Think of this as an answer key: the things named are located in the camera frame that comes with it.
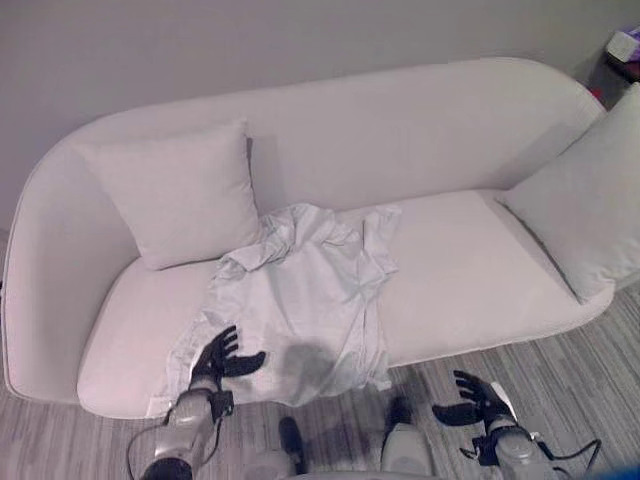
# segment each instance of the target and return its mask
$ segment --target box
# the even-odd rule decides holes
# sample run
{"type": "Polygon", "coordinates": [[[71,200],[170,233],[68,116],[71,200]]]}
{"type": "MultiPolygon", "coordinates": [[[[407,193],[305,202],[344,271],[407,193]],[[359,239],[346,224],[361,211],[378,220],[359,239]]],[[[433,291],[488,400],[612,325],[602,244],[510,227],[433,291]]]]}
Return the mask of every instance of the box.
{"type": "Polygon", "coordinates": [[[640,27],[615,33],[607,45],[607,52],[621,62],[640,60],[640,27]]]}

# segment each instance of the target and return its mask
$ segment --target seat cushion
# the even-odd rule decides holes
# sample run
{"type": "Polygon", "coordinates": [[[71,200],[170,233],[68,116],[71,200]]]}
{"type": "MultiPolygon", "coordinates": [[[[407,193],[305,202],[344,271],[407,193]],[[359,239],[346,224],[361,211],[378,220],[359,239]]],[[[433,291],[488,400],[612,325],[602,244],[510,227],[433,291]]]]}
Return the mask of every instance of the seat cushion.
{"type": "Polygon", "coordinates": [[[612,287],[579,304],[498,193],[399,202],[399,271],[379,300],[393,366],[559,333],[611,302],[612,287]]]}
{"type": "MultiPolygon", "coordinates": [[[[398,202],[391,253],[400,267],[379,299],[393,366],[551,335],[598,315],[607,290],[580,305],[497,192],[398,202]]],[[[368,209],[340,214],[356,222],[368,209]]],[[[167,354],[199,310],[216,262],[162,271],[140,260],[116,281],[86,347],[84,408],[141,418],[161,386],[167,354]]]]}
{"type": "Polygon", "coordinates": [[[171,348],[198,313],[217,261],[153,271],[138,259],[116,280],[80,366],[78,397],[90,412],[143,418],[164,380],[171,348]]]}

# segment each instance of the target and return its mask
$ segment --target floor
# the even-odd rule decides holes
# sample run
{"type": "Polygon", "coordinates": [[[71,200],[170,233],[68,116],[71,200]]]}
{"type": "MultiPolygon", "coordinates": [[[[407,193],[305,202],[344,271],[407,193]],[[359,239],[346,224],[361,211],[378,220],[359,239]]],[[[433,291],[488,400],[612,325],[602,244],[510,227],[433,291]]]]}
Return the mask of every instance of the floor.
{"type": "MultiPolygon", "coordinates": [[[[278,421],[285,415],[297,419],[313,470],[376,469],[384,410],[399,392],[416,409],[440,476],[494,478],[492,469],[480,468],[458,451],[470,446],[478,428],[444,428],[430,412],[433,403],[457,402],[454,368],[500,381],[522,424],[541,432],[555,451],[566,454],[600,437],[604,445],[597,470],[640,461],[640,285],[635,285],[619,292],[611,307],[585,327],[535,342],[398,368],[392,371],[391,391],[355,391],[295,410],[275,404],[237,407],[222,428],[219,452],[198,478],[239,478],[243,461],[278,447],[278,421]]],[[[126,478],[127,441],[151,423],[21,401],[3,384],[0,478],[126,478]]],[[[142,468],[150,445],[149,438],[142,438],[134,448],[134,467],[142,468]]],[[[579,474],[586,460],[565,463],[571,473],[579,474]]]]}

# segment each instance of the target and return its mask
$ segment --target black wire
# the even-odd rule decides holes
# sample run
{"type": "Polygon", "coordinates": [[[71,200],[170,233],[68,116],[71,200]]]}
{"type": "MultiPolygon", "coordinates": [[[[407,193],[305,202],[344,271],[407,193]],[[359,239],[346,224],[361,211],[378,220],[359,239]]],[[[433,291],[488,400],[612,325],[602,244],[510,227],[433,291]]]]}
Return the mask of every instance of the black wire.
{"type": "Polygon", "coordinates": [[[582,455],[584,452],[586,452],[593,446],[595,446],[596,448],[593,449],[593,453],[591,454],[591,458],[589,459],[589,463],[587,464],[587,472],[588,472],[593,466],[594,462],[596,461],[596,458],[600,453],[600,449],[602,448],[602,440],[600,440],[599,438],[596,438],[592,442],[587,443],[580,450],[570,455],[553,455],[553,458],[551,460],[571,460],[572,458],[579,457],[580,455],[582,455]]]}
{"type": "Polygon", "coordinates": [[[133,446],[133,443],[145,433],[164,426],[165,425],[163,422],[159,423],[158,425],[151,425],[150,427],[143,428],[133,437],[131,437],[131,440],[129,440],[129,443],[127,444],[127,474],[129,475],[129,480],[135,480],[135,477],[133,476],[133,470],[131,470],[131,447],[133,446]]]}
{"type": "Polygon", "coordinates": [[[562,467],[553,467],[553,469],[554,469],[556,472],[564,473],[564,474],[567,476],[567,478],[573,478],[573,477],[571,476],[571,474],[570,474],[569,472],[567,472],[567,471],[566,471],[564,468],[562,468],[562,467]]]}
{"type": "Polygon", "coordinates": [[[216,442],[213,445],[213,450],[211,450],[211,453],[209,455],[207,455],[207,457],[204,460],[204,462],[202,462],[201,467],[204,467],[207,463],[209,463],[209,460],[211,460],[213,458],[213,455],[216,453],[216,450],[218,450],[218,443],[220,442],[220,428],[221,427],[222,427],[222,418],[220,420],[218,420],[218,426],[216,427],[216,442]]]}

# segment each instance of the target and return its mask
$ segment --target throw pillow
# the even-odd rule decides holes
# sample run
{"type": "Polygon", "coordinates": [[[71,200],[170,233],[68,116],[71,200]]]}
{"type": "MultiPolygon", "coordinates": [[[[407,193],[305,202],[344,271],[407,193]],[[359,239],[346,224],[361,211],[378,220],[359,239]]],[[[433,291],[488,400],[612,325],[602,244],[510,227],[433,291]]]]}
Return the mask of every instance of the throw pillow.
{"type": "Polygon", "coordinates": [[[504,195],[582,303],[640,269],[640,85],[504,195]]]}
{"type": "Polygon", "coordinates": [[[244,121],[76,148],[150,269],[216,258],[259,237],[244,121]]]}

